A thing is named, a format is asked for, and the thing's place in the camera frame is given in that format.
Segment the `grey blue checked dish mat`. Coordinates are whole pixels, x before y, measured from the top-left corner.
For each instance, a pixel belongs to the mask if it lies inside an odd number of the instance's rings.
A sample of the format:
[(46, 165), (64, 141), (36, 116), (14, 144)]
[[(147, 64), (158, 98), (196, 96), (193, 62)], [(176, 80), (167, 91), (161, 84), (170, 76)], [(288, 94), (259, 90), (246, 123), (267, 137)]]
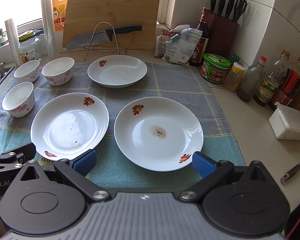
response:
[(143, 79), (122, 89), (102, 87), (92, 81), (87, 74), (87, 63), (76, 64), (71, 80), (61, 86), (52, 86), (44, 77), (39, 77), (34, 83), (35, 105), (28, 115), (14, 118), (0, 103), (0, 154), (31, 141), (32, 120), (48, 101), (65, 93), (83, 92), (97, 96), (109, 111), (109, 127), (96, 147), (97, 164), (89, 174), (93, 183), (106, 190), (178, 191), (200, 180), (191, 165), (173, 172), (149, 171), (134, 165), (119, 150), (113, 133), (117, 114), (131, 101), (147, 96), (162, 96), (182, 103), (194, 113), (203, 128), (203, 153), (214, 160), (225, 159), (243, 165), (230, 126), (198, 70), (154, 63), (149, 63), (147, 68)]

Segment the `black handled kitchen knife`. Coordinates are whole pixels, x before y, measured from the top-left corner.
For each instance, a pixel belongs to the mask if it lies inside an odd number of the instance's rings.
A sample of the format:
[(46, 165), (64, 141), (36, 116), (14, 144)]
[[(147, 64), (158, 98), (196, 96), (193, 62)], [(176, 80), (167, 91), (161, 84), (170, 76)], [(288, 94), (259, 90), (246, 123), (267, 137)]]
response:
[(74, 50), (78, 48), (88, 47), (90, 42), (91, 45), (97, 45), (105, 42), (110, 42), (113, 40), (114, 34), (127, 34), (133, 31), (142, 31), (143, 25), (139, 24), (128, 24), (120, 27), (115, 27), (113, 29), (103, 29), (95, 31), (95, 33), (86, 33), (75, 36), (70, 39), (66, 48), (67, 50)]

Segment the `green lid sauce jar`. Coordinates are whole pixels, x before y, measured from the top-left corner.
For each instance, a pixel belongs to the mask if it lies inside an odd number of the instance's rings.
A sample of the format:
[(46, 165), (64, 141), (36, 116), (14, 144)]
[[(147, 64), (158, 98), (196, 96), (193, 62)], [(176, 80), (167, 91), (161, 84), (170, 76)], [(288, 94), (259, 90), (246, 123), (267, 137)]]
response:
[(211, 53), (204, 54), (203, 59), (200, 69), (201, 76), (210, 83), (222, 84), (230, 70), (231, 62), (222, 56)]

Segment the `orange cooking wine jug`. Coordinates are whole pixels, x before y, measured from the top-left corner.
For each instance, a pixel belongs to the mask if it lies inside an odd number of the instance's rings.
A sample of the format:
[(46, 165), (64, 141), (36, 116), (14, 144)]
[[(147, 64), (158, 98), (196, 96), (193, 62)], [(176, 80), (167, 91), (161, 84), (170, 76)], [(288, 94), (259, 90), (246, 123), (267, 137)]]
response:
[(55, 31), (64, 29), (67, 0), (52, 0), (52, 13)]

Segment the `white plastic container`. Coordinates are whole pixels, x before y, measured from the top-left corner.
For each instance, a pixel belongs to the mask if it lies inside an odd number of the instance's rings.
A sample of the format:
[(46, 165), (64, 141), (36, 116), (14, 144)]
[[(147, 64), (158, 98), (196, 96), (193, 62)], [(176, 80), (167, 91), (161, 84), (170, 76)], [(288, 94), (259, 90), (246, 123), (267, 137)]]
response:
[(300, 141), (300, 111), (275, 102), (269, 123), (278, 140)]

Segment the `white salt bag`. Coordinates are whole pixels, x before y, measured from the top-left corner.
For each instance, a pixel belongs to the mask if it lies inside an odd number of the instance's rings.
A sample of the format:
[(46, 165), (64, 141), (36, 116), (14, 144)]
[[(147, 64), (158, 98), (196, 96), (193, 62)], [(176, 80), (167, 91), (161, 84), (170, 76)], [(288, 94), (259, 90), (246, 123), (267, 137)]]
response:
[(186, 28), (181, 33), (172, 36), (166, 42), (166, 51), (162, 60), (174, 64), (187, 65), (202, 33), (198, 29)]

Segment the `glass jar green lid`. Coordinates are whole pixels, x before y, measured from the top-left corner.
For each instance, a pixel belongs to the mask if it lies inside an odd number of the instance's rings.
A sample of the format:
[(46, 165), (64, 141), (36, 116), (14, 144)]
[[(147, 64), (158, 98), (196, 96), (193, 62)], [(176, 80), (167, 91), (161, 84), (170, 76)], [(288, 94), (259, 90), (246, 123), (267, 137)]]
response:
[(19, 35), (18, 55), (22, 63), (42, 58), (42, 44), (33, 29)]

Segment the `dark red knife block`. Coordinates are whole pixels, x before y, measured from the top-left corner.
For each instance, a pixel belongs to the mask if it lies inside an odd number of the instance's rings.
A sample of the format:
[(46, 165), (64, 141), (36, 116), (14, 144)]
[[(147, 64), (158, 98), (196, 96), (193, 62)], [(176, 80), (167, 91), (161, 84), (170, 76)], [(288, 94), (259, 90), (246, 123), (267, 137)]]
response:
[(206, 53), (228, 57), (238, 28), (237, 22), (211, 14), (208, 22), (209, 40)]

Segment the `oil bottle gold cap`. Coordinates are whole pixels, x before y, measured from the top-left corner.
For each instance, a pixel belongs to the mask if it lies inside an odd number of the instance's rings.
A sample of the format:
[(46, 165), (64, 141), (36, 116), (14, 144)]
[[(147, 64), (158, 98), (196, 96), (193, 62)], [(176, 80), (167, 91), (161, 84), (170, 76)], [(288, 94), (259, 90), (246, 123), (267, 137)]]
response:
[(283, 50), (280, 58), (274, 63), (273, 71), (264, 78), (258, 87), (254, 100), (260, 105), (265, 106), (271, 100), (275, 92), (281, 86), (282, 80), (287, 74), (288, 60), (290, 52)]

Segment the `dark vinegar bottle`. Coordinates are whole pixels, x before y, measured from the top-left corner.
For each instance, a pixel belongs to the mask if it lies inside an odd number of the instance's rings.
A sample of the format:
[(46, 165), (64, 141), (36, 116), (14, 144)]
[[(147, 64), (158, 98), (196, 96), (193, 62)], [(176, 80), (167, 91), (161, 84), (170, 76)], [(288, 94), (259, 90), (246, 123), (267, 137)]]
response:
[(203, 7), (202, 16), (198, 24), (197, 29), (202, 31), (202, 35), (193, 51), (193, 54), (189, 60), (189, 64), (192, 66), (200, 66), (203, 62), (203, 56), (209, 41), (209, 29), (208, 22), (211, 10)]

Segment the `floral bowl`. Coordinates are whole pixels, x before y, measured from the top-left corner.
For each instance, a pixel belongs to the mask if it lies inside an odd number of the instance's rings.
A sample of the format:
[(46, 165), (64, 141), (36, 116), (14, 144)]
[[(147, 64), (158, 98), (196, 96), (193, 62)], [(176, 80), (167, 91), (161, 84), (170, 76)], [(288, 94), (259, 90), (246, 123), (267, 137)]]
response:
[(21, 118), (34, 107), (34, 85), (26, 81), (14, 86), (4, 97), (2, 109), (15, 118)]
[(14, 78), (19, 82), (34, 82), (39, 77), (39, 65), (38, 60), (32, 60), (22, 64), (15, 72)]
[(60, 86), (71, 80), (75, 61), (71, 57), (61, 57), (47, 63), (42, 68), (42, 75), (52, 86)]

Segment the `yellow lid spice jar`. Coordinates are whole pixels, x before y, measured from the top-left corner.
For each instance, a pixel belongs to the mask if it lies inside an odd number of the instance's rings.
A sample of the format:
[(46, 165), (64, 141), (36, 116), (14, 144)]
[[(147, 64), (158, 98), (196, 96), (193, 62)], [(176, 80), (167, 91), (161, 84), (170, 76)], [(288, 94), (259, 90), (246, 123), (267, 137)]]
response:
[(239, 63), (235, 62), (226, 75), (223, 81), (223, 86), (231, 92), (236, 91), (242, 82), (244, 74), (245, 68)]

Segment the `green cap small bottle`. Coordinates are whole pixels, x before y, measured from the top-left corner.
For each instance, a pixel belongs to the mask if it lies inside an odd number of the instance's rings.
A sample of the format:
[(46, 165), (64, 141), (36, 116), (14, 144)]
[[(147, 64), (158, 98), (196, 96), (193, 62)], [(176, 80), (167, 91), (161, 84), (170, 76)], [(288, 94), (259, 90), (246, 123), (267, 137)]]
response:
[(232, 64), (234, 64), (235, 62), (239, 63), (240, 58), (239, 58), (239, 56), (237, 56), (236, 54), (231, 53), (231, 54), (229, 55), (229, 57), (228, 57), (228, 60), (229, 60)]

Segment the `white plate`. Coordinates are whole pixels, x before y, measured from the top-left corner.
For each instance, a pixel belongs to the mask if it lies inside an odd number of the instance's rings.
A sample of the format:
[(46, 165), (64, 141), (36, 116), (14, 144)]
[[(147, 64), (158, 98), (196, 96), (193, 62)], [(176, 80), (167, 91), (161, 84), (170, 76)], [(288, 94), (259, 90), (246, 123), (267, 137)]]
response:
[(128, 160), (155, 172), (190, 165), (204, 144), (197, 117), (181, 103), (157, 96), (126, 105), (114, 122), (114, 137)]
[(147, 74), (147, 65), (128, 55), (109, 55), (90, 64), (87, 74), (91, 80), (106, 88), (134, 85)]
[(95, 148), (106, 135), (108, 125), (108, 109), (98, 97), (67, 93), (38, 111), (31, 125), (31, 141), (43, 158), (72, 160)]

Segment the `red cap clear bottle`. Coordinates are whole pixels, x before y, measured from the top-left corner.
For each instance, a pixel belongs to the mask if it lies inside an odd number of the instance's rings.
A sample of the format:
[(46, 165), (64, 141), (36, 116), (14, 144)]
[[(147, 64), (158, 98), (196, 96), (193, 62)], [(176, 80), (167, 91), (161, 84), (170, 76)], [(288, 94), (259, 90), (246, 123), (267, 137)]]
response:
[(256, 64), (250, 66), (243, 78), (240, 89), (237, 91), (237, 96), (244, 102), (249, 102), (256, 94), (258, 87), (265, 78), (264, 67), (267, 58), (261, 56)]

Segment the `bamboo cutting board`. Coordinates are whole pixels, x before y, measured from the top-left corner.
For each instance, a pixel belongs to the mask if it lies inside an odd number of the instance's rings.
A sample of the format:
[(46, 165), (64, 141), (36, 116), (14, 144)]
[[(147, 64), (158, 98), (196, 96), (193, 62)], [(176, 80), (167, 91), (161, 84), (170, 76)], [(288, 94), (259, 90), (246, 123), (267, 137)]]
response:
[(119, 34), (104, 47), (154, 50), (160, 0), (68, 0), (63, 30), (63, 47), (71, 38), (95, 29), (143, 25), (142, 31)]

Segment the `plastic wrap roll right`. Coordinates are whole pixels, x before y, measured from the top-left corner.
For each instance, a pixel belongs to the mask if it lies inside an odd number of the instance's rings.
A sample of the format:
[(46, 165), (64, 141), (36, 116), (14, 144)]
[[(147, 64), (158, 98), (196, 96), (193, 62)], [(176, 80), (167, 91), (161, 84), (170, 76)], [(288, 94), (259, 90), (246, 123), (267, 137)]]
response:
[(55, 59), (57, 58), (59, 53), (56, 46), (52, 0), (41, 0), (41, 6), (42, 6), (42, 23), (43, 23), (47, 53), (51, 59)]

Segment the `black scissors in block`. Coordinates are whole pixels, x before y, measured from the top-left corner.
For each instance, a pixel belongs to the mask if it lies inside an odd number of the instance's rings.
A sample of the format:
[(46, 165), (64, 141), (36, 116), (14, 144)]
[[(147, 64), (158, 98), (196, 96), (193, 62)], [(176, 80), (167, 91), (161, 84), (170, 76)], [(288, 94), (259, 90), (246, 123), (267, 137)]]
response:
[(236, 0), (235, 6), (234, 6), (234, 15), (233, 15), (233, 19), (232, 19), (233, 22), (237, 23), (239, 18), (245, 12), (247, 5), (248, 5), (248, 3), (246, 0)]

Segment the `white plate back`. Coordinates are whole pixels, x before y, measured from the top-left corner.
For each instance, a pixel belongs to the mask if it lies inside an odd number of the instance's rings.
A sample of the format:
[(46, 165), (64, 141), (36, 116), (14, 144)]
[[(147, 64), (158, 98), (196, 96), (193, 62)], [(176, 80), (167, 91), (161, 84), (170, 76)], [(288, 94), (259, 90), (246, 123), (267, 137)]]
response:
[(128, 55), (109, 55), (90, 64), (87, 74), (91, 80), (106, 88), (134, 85), (147, 74), (147, 65)]

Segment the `orange white food bag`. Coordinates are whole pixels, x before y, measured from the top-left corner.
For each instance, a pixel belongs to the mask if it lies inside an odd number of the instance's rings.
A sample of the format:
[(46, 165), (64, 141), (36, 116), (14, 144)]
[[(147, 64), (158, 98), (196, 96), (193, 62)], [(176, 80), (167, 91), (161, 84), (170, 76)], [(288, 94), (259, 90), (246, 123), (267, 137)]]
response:
[(169, 25), (165, 25), (160, 28), (159, 35), (156, 36), (155, 40), (155, 57), (163, 57), (166, 51), (166, 42), (169, 41), (174, 35), (180, 34), (184, 29), (189, 28), (189, 24), (178, 25), (175, 28), (170, 28)]

